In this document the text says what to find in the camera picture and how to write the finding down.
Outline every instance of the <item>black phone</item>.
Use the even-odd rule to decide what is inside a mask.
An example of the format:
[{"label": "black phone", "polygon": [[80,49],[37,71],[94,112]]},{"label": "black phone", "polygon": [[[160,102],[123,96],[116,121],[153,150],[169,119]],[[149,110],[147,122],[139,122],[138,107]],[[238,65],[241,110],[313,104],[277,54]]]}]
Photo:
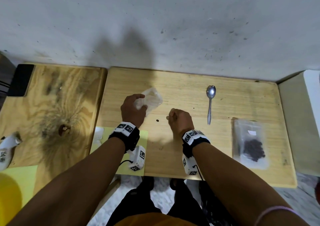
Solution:
[{"label": "black phone", "polygon": [[19,64],[17,66],[7,96],[26,96],[34,67],[33,64]]}]

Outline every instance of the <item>person's left arm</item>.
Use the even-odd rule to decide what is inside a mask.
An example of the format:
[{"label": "person's left arm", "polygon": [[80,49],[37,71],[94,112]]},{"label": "person's left arm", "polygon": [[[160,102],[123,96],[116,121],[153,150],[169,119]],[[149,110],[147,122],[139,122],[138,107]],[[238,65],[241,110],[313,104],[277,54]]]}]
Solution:
[{"label": "person's left arm", "polygon": [[[137,110],[134,101],[142,94],[128,96],[121,106],[122,121],[140,127],[146,107]],[[114,177],[125,144],[113,137],[42,188],[11,220],[17,225],[87,225]]]}]

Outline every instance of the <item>yellow container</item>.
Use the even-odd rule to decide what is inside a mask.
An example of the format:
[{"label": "yellow container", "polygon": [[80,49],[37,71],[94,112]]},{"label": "yellow container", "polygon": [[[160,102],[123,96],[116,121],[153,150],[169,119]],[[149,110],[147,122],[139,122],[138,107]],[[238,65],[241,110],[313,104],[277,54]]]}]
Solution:
[{"label": "yellow container", "polygon": [[17,182],[0,172],[0,226],[5,226],[22,208],[22,194]]}]

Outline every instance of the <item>clear plastic pouch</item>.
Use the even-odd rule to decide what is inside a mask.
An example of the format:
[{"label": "clear plastic pouch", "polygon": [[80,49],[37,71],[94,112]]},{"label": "clear plastic pouch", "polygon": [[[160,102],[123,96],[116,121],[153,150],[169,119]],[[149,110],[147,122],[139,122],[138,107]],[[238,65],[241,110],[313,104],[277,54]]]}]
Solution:
[{"label": "clear plastic pouch", "polygon": [[147,105],[148,108],[146,110],[146,116],[163,103],[163,99],[156,88],[152,87],[143,91],[141,94],[145,95],[146,97],[143,99],[136,99],[134,106],[140,110],[143,105]]},{"label": "clear plastic pouch", "polygon": [[238,149],[234,159],[251,169],[266,170],[269,158],[262,124],[238,119],[234,121],[235,143]]}]

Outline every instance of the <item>forearm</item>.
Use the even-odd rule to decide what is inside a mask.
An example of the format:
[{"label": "forearm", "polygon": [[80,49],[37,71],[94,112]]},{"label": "forearm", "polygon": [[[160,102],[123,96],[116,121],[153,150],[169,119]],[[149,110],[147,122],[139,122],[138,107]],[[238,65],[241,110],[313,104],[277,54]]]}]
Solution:
[{"label": "forearm", "polygon": [[[253,225],[261,212],[269,207],[290,207],[259,176],[211,144],[201,143],[192,152],[210,188],[239,224]],[[299,220],[293,213],[284,212],[288,213],[292,214],[291,219]],[[266,216],[259,225],[267,223],[265,219],[268,218]]]},{"label": "forearm", "polygon": [[54,178],[8,224],[86,225],[114,177],[125,152],[111,138],[96,151]]}]

